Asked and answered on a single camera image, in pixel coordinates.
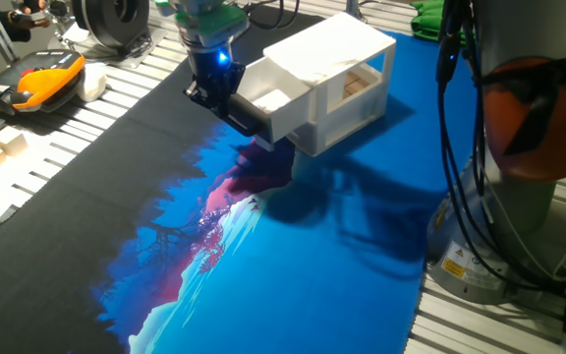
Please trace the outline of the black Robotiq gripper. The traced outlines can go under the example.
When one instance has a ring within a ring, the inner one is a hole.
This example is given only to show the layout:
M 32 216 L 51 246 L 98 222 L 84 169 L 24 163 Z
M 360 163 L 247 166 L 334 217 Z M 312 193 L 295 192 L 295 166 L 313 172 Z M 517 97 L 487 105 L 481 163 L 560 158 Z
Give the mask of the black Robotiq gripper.
M 228 106 L 246 103 L 237 94 L 246 66 L 233 62 L 230 41 L 211 47 L 188 42 L 187 49 L 193 82 L 183 90 L 183 94 L 190 101 L 208 109 L 220 119 L 228 117 Z

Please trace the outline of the person's hand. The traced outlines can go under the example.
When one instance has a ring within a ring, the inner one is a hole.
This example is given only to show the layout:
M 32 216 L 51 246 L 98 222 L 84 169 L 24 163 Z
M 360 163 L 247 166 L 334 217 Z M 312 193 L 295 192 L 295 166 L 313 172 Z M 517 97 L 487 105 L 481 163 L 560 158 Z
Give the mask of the person's hand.
M 9 14 L 9 19 L 16 27 L 31 30 L 49 26 L 50 21 L 45 14 L 45 0 L 12 0 L 11 4 L 13 10 Z

